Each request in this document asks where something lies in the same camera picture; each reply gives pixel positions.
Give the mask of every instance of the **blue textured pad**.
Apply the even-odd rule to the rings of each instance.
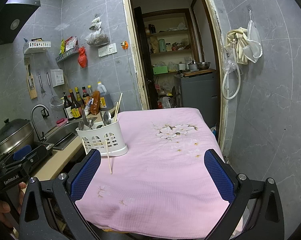
[[[26,156],[28,153],[32,151],[30,145],[25,145],[23,148],[19,149],[17,152],[14,152],[12,159],[14,161],[21,160],[24,156]]]
[[[100,165],[100,160],[100,153],[98,150],[95,150],[76,178],[73,180],[70,194],[70,198],[73,203],[83,197],[89,183],[92,181],[92,178],[94,177]]]
[[[235,198],[234,185],[210,150],[205,152],[204,163],[222,199],[232,203]]]

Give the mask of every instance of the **kitchen sink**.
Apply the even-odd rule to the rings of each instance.
[[[81,120],[74,120],[66,122],[50,134],[45,142],[53,143],[53,149],[55,150],[64,150],[68,144],[78,136],[76,128],[78,128],[78,123],[80,121]]]

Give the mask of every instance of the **white power cord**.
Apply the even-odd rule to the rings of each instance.
[[[127,55],[127,62],[128,62],[129,73],[131,74],[131,77],[132,77],[132,70],[131,70],[130,65],[129,65],[128,52],[127,52],[127,49],[125,49],[125,50],[126,50],[126,55]],[[138,110],[140,110],[139,104],[138,104],[137,95],[136,95],[136,89],[135,89],[135,83],[134,83],[134,78],[133,77],[132,77],[132,85],[134,87],[134,94],[135,94],[135,98],[136,98],[136,104],[137,104]]]
[[[235,48],[235,45],[236,45],[236,42],[233,40],[232,41],[232,44],[233,44],[233,57],[234,57],[234,60],[235,60],[235,63],[236,63],[236,70],[237,70],[237,82],[238,82],[238,84],[237,84],[237,90],[236,90],[236,92],[231,96],[231,97],[227,97],[226,95],[225,95],[225,82],[226,82],[226,78],[227,78],[227,73],[225,74],[225,76],[224,76],[224,79],[223,79],[223,84],[221,85],[221,92],[222,92],[222,94],[223,94],[223,97],[226,99],[226,100],[231,100],[231,99],[233,99],[236,95],[237,95],[237,93],[238,93],[238,91],[239,91],[239,88],[240,88],[240,71],[239,71],[239,67],[238,67],[238,64],[237,64],[237,60],[236,60],[236,48]]]

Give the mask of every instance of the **countertop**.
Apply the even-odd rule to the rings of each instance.
[[[101,122],[100,114],[92,115],[89,114],[88,118],[97,117],[96,122]],[[49,156],[44,160],[31,174],[32,177],[37,177],[39,180],[54,179],[65,167],[65,165],[71,160],[71,158],[78,152],[82,147],[82,142],[77,136],[63,151],[53,150],[52,156]]]

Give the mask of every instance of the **gooseneck faucet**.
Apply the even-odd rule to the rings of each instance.
[[[47,106],[42,105],[42,104],[38,104],[38,105],[34,106],[33,109],[31,110],[31,112],[30,112],[30,120],[31,120],[31,122],[32,122],[32,124],[33,124],[33,127],[34,127],[34,129],[35,129],[36,135],[37,135],[37,137],[38,137],[38,140],[39,140],[40,142],[44,142],[44,141],[46,141],[46,137],[44,136],[44,132],[42,132],[43,136],[40,137],[40,136],[39,136],[39,133],[38,133],[38,130],[37,130],[37,127],[36,127],[35,122],[34,122],[34,118],[33,118],[34,110],[35,110],[36,108],[38,108],[38,107],[41,107],[41,108],[43,108],[43,109],[46,109],[47,112],[48,112],[48,107],[47,107]]]

